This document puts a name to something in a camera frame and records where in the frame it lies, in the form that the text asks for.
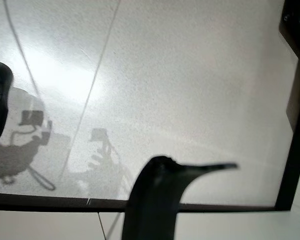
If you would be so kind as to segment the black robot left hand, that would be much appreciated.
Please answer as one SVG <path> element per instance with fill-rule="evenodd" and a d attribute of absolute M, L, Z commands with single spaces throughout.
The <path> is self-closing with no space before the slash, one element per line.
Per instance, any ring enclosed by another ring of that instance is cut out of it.
<path fill-rule="evenodd" d="M 123 240 L 172 240 L 180 200 L 197 178 L 229 169 L 234 162 L 183 165 L 167 156 L 155 156 L 141 170 L 125 207 Z"/>

